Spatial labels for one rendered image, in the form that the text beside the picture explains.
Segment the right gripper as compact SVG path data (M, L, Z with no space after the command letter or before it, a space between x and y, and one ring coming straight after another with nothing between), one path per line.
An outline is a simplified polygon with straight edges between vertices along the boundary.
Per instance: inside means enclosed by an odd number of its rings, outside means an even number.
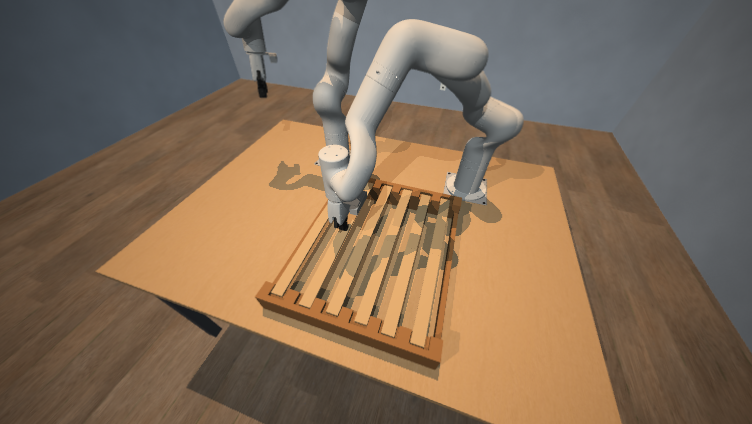
M252 54L248 52L246 52L246 54L248 54L250 58L253 81L255 82L257 79L259 97L267 98L268 90L267 90L267 84L265 82L265 69L264 69L263 55ZM260 73L261 73L261 76L260 76ZM261 82L261 79L263 79L262 80L263 83ZM265 82L265 85L264 85L264 82Z

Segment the brown wooden bed frame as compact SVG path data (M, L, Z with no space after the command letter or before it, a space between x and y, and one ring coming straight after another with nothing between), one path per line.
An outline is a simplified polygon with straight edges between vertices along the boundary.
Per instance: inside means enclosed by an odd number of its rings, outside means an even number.
M441 198L450 200L449 210L447 218L451 218L451 228L449 234L449 241L446 253L446 260L443 272L443 279L440 291L440 298L437 310L437 317L435 323L434 336L427 337L425 340L424 348L411 345L412 330L400 326L397 326L394 338L381 334L384 322L381 319L370 316L367 326L354 322L357 315L352 309L343 307L340 310L338 316L326 313L329 303L325 300L315 298L311 308L307 309L304 306L301 307L299 302L303 295L300 292L294 290L286 290L283 297L272 294L271 291L277 284L278 280L282 276L283 272L287 268L288 264L294 257L295 253L299 249L300 245L304 241L305 237L311 230L312 226L328 204L328 200L310 225L309 229L273 281L273 283L265 281L261 289L256 294L255 298L260 305L267 310L284 315L286 317L298 320L300 322L312 325L314 327L323 329L325 331L337 334L339 336L348 338L350 340L362 343L364 345L373 347L375 349L387 352L389 354L398 356L400 358L409 360L411 362L420 364L422 366L435 370L441 363L443 340L442 330L444 323L444 315L447 301L447 293L450 279L450 271L453 257L453 249L456 235L456 227L458 220L458 213L461 208L462 197L452 196L448 194L438 193L434 191L424 190L420 188L410 187L406 185L396 184L392 182L382 181L378 179L370 178L369 183L373 183L372 189L367 199L377 201L384 185L391 186L392 190L387 199L387 204L397 206L401 198L403 190L412 191L407 208L417 210L421 199L421 195L430 196L428 208L426 213L438 215L439 205ZM270 295L270 296L269 296ZM273 297L272 297L273 296ZM276 297L276 298L275 298ZM279 299L278 299L279 298ZM282 299L282 300L281 300ZM296 304L296 305L295 305ZM298 306L299 305L299 306ZM328 316L327 316L328 315ZM331 316L331 317L330 317ZM333 318L334 317L334 318ZM337 318L337 319L336 319ZM354 325L353 325L354 324ZM357 325L357 326L356 326ZM359 327L360 326L360 327ZM362 328L363 327L363 328ZM365 329L366 328L366 329ZM399 331L399 332L398 332ZM380 334L379 334L380 333ZM398 336L397 336L398 335ZM436 337L436 338L435 338ZM438 339L439 338L439 339ZM426 349L426 350L425 350Z

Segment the light wooden bed slat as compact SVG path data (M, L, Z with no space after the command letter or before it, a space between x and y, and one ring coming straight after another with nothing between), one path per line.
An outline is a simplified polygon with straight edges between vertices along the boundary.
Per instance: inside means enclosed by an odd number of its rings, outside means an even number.
M373 186L373 183L368 182L366 187L363 190L363 191L367 191L367 197L372 189L372 186ZM337 231L323 260L321 261L301 301L299 302L299 305L307 307L309 309L311 308L357 216L352 215L349 212L348 220L347 220L347 223L348 223L347 231L340 230L340 229Z
M377 225L377 222L381 216L387 199L391 193L392 187L384 185L377 202L367 220L367 223L359 237L359 240L354 248L354 251L349 259L349 262L344 270L344 273L338 283L338 286L333 294L333 297L328 305L326 313L338 316L343 306L345 298L348 294L350 286L353 282L355 274L361 263L363 255L366 251L368 243Z
M403 190L354 322L367 326L412 191Z
M395 336L430 196L421 195L381 334Z
M328 210L326 205L326 207L312 226L311 230L305 237L304 241L300 245L299 249L295 253L294 257L288 264L287 268L283 272L282 276L278 280L277 284L271 291L272 294L283 297L327 221Z
M442 199L438 210L433 239L413 327L411 344L424 348L436 278L440 262L450 200Z

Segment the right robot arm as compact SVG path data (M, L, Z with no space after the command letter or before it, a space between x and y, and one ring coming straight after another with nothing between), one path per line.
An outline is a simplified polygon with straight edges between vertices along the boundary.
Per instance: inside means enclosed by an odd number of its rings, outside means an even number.
M225 30L232 37L242 38L244 51L269 55L270 62L277 63L275 53L265 53L261 17L279 11L288 1L234 0L224 17ZM326 146L345 147L349 161L351 150L341 101L348 90L352 51L367 1L338 0L330 26L326 71L312 97L314 108L322 119Z

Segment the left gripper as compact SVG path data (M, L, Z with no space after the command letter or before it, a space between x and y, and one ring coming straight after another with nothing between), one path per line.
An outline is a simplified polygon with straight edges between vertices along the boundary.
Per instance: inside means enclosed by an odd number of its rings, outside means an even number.
M342 201L344 202L344 201ZM328 199L327 210L329 223L334 220L334 228L347 231L348 229L348 214L351 205L342 202L333 202Z

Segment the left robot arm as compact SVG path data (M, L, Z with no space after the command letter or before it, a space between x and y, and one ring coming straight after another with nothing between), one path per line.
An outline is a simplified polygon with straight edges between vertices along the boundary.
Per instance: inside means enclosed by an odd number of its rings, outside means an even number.
M318 153L326 197L344 201L351 205L350 214L358 215L367 198L363 190L376 164L376 130L408 72L414 69L435 75L463 104L464 119L486 134L468 140L457 174L446 182L453 196L481 199L486 193L482 180L494 151L517 136L524 123L519 110L491 97L483 72L487 61L487 46L477 36L416 19L395 24L385 35L346 116L350 161L348 150L341 145L325 146Z

